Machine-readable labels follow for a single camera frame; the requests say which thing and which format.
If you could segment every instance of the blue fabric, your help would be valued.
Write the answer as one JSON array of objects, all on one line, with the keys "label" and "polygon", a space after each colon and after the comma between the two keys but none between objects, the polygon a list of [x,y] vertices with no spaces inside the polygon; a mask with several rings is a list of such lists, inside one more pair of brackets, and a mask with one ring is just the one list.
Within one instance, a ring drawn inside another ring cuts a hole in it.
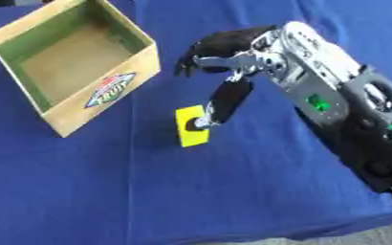
[{"label": "blue fabric", "polygon": [[[206,102],[225,75],[171,75],[208,33],[302,20],[392,78],[391,5],[112,2],[157,40],[163,71],[69,138],[36,116],[0,64],[0,244],[304,239],[392,223],[391,196],[338,162],[261,77],[209,144],[180,148],[175,109]],[[0,9],[0,26],[32,9]]]}]

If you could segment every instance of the robotic hand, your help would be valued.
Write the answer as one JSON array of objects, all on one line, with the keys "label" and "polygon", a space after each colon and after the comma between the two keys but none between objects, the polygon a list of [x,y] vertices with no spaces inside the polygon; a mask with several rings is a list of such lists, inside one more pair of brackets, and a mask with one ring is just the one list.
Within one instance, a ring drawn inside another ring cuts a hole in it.
[{"label": "robotic hand", "polygon": [[318,138],[376,192],[392,193],[392,81],[359,65],[301,22],[215,33],[193,44],[176,74],[231,71],[186,130],[225,123],[265,74]]}]

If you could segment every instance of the wooden panel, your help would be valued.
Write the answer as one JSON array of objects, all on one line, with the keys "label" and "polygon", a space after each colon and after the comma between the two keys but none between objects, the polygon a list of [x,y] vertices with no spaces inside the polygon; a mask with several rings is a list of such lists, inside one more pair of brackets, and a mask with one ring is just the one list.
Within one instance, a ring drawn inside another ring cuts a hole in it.
[{"label": "wooden panel", "polygon": [[22,68],[55,105],[131,56],[108,27],[91,23],[22,63]]},{"label": "wooden panel", "polygon": [[135,56],[129,58],[128,61],[111,70],[105,76],[102,76],[102,78],[99,78],[86,88],[60,102],[58,105],[44,113],[43,118],[62,137],[66,137],[118,101],[115,100],[102,105],[84,108],[105,77],[123,73],[137,73],[134,80],[126,87],[125,91],[123,91],[120,96],[121,99],[149,78],[153,77],[159,71],[160,64],[156,45],[152,44]]},{"label": "wooden panel", "polygon": [[[4,65],[4,67],[6,68],[6,70],[10,73],[11,77],[18,81],[19,78],[17,77],[16,73],[11,69],[11,67],[8,65],[8,63],[4,60],[3,57],[0,56],[0,61],[1,63]],[[35,100],[33,99],[33,97],[31,96],[30,92],[28,92],[28,90],[24,87],[23,84],[21,84],[20,82],[17,82],[17,84],[19,85],[20,89],[22,90],[22,92],[25,94],[25,96],[28,98],[28,100],[30,101],[31,105],[33,106],[33,108],[39,113],[41,114],[42,110],[40,109],[40,107],[37,105],[37,103],[35,102]]]},{"label": "wooden panel", "polygon": [[0,44],[12,39],[40,23],[66,11],[85,0],[56,0],[0,29]]},{"label": "wooden panel", "polygon": [[132,30],[134,35],[136,35],[140,40],[142,40],[146,45],[155,43],[155,41],[145,32],[143,32],[140,27],[135,25],[127,16],[123,15],[116,7],[110,4],[106,0],[97,0],[107,11],[111,13],[113,17],[116,18],[123,26]]}]

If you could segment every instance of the wooden crate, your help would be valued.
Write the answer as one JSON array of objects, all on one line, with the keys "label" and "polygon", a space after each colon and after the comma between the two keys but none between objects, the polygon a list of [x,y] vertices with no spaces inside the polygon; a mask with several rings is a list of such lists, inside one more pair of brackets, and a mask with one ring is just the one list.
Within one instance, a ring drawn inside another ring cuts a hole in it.
[{"label": "wooden crate", "polygon": [[62,137],[160,71],[155,41],[106,0],[56,0],[1,28],[0,60]]}]

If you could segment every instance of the yellow block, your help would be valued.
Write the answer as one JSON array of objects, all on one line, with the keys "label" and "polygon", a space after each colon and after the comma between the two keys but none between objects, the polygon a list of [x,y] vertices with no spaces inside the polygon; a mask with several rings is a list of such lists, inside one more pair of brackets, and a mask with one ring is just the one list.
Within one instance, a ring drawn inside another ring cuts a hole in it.
[{"label": "yellow block", "polygon": [[185,129],[189,120],[204,116],[204,107],[202,107],[202,105],[178,109],[175,111],[175,115],[182,147],[207,143],[209,129],[202,131],[188,131]]}]

